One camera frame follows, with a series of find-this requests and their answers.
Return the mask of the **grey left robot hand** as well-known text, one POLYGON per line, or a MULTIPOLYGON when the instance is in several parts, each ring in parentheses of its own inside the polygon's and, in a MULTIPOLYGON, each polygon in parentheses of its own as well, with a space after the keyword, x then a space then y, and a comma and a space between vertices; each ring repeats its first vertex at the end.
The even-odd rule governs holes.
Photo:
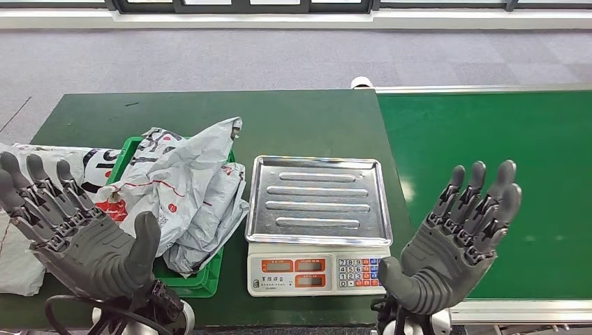
POLYGON ((42 265, 79 297, 131 298, 151 285, 161 238, 155 215, 135 217, 135 234, 122 230, 57 162, 57 186, 40 156, 26 159, 28 175, 15 155, 1 152, 1 208, 30 241, 42 265))

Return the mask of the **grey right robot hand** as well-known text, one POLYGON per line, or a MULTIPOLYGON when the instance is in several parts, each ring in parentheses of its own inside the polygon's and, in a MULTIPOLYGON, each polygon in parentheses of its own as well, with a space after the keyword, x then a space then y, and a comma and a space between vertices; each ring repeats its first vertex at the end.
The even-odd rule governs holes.
POLYGON ((429 315, 462 302, 488 272, 521 207, 516 163, 503 161, 487 190, 486 165, 456 166, 447 186, 398 258, 383 258, 378 281, 398 305, 429 315))

